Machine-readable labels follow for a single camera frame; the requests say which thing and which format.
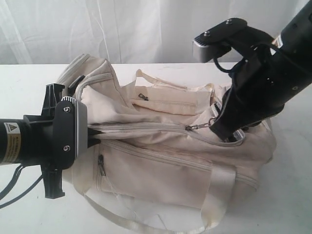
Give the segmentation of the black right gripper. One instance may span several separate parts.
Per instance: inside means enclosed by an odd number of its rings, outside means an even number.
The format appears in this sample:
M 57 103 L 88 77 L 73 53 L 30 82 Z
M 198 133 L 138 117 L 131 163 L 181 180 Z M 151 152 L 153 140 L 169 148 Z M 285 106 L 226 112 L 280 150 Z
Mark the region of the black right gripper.
M 230 38 L 243 60 L 230 73 L 232 86 L 210 130 L 221 140 L 278 114 L 292 98 L 293 43 L 247 26 Z

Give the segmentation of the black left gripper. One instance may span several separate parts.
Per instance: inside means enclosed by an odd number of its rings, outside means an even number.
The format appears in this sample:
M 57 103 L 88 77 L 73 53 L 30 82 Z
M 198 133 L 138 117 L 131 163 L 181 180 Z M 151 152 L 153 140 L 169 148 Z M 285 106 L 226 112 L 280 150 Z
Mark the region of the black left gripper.
M 62 169 L 56 163 L 57 157 L 54 151 L 53 137 L 53 120 L 63 89 L 64 85 L 61 84 L 46 85 L 41 114 L 23 116 L 23 120 L 29 129 L 27 146 L 30 150 L 25 165 L 40 166 L 46 198 L 65 196 L 61 182 Z M 96 138 L 99 134 L 102 134 L 102 131 L 88 128 L 88 146 L 101 144 L 101 140 Z

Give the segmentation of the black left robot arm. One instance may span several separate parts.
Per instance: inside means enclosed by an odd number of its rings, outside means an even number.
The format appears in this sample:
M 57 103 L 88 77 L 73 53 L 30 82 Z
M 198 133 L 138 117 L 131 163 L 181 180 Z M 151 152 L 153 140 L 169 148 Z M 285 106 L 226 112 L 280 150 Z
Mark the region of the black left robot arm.
M 87 123 L 87 107 L 73 97 L 62 96 L 61 84 L 46 86 L 39 116 L 0 120 L 0 162 L 20 167 L 41 167 L 45 197 L 59 198 L 62 171 L 70 168 L 88 148 L 100 144 L 99 131 Z

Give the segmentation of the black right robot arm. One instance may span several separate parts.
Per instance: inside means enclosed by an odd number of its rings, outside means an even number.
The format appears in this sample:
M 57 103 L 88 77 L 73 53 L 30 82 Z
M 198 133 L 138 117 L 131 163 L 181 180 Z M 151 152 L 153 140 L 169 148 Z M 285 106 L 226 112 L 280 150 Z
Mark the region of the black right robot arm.
M 312 83 L 312 2 L 274 41 L 257 42 L 252 49 L 253 56 L 229 74 L 232 85 L 210 126 L 221 140 L 279 114 L 286 102 Z

